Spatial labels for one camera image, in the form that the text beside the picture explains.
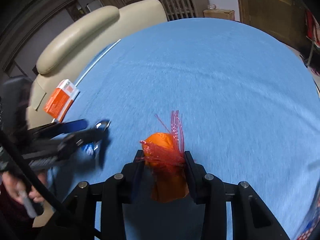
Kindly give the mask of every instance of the beige leather chair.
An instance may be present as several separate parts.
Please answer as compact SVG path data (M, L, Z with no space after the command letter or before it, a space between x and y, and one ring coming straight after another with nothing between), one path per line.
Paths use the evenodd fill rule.
M69 79L74 82L92 58L108 44L166 21L165 11L158 0L144 0L121 9L114 6L99 8L66 28L37 61L39 75L33 82L27 109L29 127L52 121L43 107L60 81Z

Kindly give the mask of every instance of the door frame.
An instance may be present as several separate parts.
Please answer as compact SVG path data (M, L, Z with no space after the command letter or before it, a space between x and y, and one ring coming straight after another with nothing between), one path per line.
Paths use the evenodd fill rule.
M250 25L250 12L248 0L238 0L240 22Z

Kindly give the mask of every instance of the screw head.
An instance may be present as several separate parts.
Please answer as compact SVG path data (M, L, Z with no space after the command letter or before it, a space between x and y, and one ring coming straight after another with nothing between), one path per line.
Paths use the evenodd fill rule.
M86 181L81 181L81 182L79 182L79 184L78 184L78 186L79 186L80 188L85 188L87 185L88 185L88 183L87 183Z
M124 176L122 173L117 173L113 176L115 179L122 179Z
M241 181L241 182L240 182L240 185L241 185L242 187L244 187L244 188L247 188L247 187L250 186L250 184L249 184L248 182L246 182L246 181Z
M207 180L213 180L214 179L214 176L210 173L207 173L205 176L204 176L205 179Z

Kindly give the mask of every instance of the blue fabric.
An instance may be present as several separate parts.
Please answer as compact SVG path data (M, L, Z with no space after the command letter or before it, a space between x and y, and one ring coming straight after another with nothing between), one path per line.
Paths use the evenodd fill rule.
M290 238L319 180L320 102L311 75L282 43L250 26L194 18L163 23L121 40L79 84L65 121L112 120L103 169L74 154L57 174L64 198L81 180L101 182L131 162L139 140L183 114L185 149L225 182L248 181ZM145 171L124 205L127 239L199 239L204 206L188 196L150 199ZM232 238L228 211L228 239Z
M103 50L101 50L96 56L94 56L94 58L89 62L89 64L81 71L80 75L78 76L78 78L76 79L76 81L74 82L74 84L76 84L78 82L78 80L84 75L84 73L87 71L87 69L89 67L91 67L91 65L106 51L108 50L112 45L114 44L111 43L108 46L106 46Z

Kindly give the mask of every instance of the pink plastic strands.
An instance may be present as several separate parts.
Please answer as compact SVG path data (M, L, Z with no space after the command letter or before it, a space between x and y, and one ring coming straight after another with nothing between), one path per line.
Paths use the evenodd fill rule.
M141 144L145 144L147 147L145 151L149 153L149 156L144 156L141 160L157 163L154 168L157 170L167 170L169 172L176 172L174 167L183 167L184 165L184 136L182 125L178 117L179 111L171 112L171 131L164 125L161 119L156 114L156 118L161 122L165 129L172 135L173 149L158 146L151 142L140 141Z

